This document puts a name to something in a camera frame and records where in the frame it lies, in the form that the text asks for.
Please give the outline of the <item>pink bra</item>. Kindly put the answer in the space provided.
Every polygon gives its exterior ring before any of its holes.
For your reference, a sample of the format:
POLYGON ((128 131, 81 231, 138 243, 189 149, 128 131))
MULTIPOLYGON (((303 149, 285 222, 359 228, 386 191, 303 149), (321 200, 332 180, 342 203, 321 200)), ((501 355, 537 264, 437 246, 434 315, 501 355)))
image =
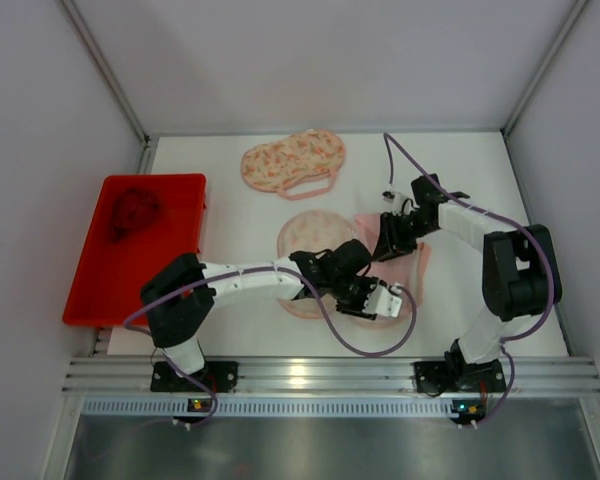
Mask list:
MULTIPOLYGON (((380 215, 357 214, 354 222, 359 239, 372 253, 379 240, 380 215)), ((425 243, 419 243, 416 250, 406 256, 385 262, 373 261, 370 274, 388 284, 399 283, 405 286, 417 298, 417 302, 421 303, 430 254, 431 248, 425 243)))

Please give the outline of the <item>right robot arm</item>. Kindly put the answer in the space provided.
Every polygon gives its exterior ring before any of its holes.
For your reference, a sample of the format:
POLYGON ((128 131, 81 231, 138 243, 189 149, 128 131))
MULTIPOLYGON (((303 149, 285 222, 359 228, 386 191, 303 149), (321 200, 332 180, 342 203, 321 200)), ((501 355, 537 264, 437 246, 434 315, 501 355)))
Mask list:
POLYGON ((541 224, 522 227, 468 202, 468 195, 449 195, 436 175, 412 181, 413 194, 387 188, 391 205, 381 214, 373 259, 385 262, 415 251, 419 239, 446 231, 482 256, 484 308, 440 361, 416 364, 416 388, 428 396, 446 392, 502 392, 499 361, 502 346, 517 338, 513 326, 523 317, 542 316, 562 297, 551 234, 541 224))

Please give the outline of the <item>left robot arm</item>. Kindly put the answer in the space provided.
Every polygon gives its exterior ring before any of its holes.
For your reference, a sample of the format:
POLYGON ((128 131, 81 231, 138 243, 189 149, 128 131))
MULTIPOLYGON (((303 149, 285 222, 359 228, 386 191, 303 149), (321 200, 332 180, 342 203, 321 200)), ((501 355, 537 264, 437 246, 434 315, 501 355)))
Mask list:
POLYGON ((298 302, 330 296, 336 310, 365 319, 391 311, 391 293, 376 277, 360 272, 371 255, 357 239, 336 249, 295 251, 269 263, 230 265, 203 263, 183 254, 140 292, 154 346, 176 366, 180 376, 205 368, 197 332, 209 314, 221 307, 251 300, 298 302))

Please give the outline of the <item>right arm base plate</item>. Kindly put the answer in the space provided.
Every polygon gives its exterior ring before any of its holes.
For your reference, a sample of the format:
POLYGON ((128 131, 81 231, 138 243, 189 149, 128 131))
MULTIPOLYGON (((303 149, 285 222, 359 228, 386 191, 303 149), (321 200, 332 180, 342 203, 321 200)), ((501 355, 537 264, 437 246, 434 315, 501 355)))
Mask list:
POLYGON ((506 381, 498 360, 482 364, 454 365, 430 360, 414 364, 416 390, 431 397, 444 393, 503 393, 506 381))

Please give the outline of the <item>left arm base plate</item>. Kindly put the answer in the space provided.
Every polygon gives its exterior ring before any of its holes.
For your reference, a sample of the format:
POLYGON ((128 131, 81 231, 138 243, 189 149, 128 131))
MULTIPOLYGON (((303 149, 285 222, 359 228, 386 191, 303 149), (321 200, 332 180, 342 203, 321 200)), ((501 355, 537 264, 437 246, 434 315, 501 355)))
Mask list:
MULTIPOLYGON (((228 393, 236 387, 239 364, 235 361, 210 361, 191 377, 214 393, 228 393)), ((156 362, 149 387, 151 392, 202 392, 202 389, 179 375, 166 361, 156 362)))

